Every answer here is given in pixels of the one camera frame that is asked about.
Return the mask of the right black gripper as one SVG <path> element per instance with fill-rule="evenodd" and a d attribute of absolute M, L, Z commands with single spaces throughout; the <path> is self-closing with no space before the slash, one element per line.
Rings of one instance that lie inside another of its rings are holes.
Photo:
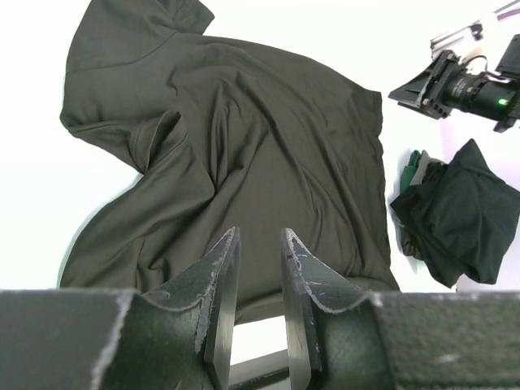
<path fill-rule="evenodd" d="M 442 51 L 418 76 L 394 89 L 388 97 L 400 106 L 432 119 L 446 119 L 462 110 L 483 81 L 483 72 L 472 74 L 451 50 Z"/>

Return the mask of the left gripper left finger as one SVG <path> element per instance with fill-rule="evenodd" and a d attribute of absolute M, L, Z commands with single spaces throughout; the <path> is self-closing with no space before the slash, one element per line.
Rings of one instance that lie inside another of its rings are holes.
<path fill-rule="evenodd" d="M 101 389 L 225 389 L 241 264 L 227 230 L 185 271 L 132 299 Z"/>

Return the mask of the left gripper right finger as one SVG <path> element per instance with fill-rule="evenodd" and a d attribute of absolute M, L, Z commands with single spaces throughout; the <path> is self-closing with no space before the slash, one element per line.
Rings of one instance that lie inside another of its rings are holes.
<path fill-rule="evenodd" d="M 392 389 L 369 295 L 281 233 L 282 290 L 293 389 Z"/>

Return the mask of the black printed t shirt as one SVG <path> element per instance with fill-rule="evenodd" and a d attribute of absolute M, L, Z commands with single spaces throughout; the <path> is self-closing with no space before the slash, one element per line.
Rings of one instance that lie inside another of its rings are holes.
<path fill-rule="evenodd" d="M 236 322 L 284 312 L 280 233 L 358 287 L 396 291 L 381 94 L 310 58 L 209 37 L 198 1 L 92 1 L 63 126 L 140 173 L 77 237 L 63 288 L 147 292 L 239 228 Z"/>

